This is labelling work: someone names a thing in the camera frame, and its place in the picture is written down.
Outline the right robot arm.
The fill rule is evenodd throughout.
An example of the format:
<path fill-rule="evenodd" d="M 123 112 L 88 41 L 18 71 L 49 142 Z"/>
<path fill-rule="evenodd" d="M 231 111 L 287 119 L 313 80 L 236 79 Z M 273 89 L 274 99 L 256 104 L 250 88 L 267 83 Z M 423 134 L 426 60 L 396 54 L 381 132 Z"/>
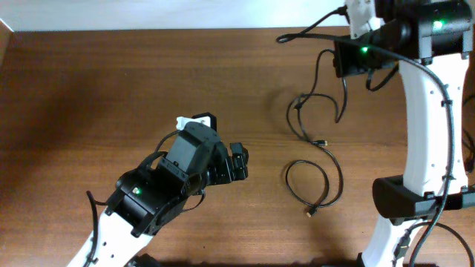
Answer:
<path fill-rule="evenodd" d="M 373 183 L 379 213 L 360 266 L 415 263 L 444 211 L 474 204 L 462 159 L 462 95 L 473 49 L 466 1 L 347 0 L 350 34 L 337 44 L 337 74 L 370 73 L 396 62 L 407 109 L 404 173 Z"/>

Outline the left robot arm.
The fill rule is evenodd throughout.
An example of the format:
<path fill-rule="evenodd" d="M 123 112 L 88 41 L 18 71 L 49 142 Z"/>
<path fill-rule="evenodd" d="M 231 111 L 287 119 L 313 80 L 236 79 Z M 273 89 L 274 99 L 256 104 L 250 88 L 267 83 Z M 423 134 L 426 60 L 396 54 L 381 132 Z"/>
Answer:
<path fill-rule="evenodd" d="M 158 266 L 141 254 L 162 227 L 186 212 L 189 197 L 211 185 L 244 180 L 249 152 L 239 142 L 226 147 L 211 118 L 180 117 L 169 151 L 156 148 L 124 173 L 98 213 L 89 196 L 93 231 L 70 266 Z"/>

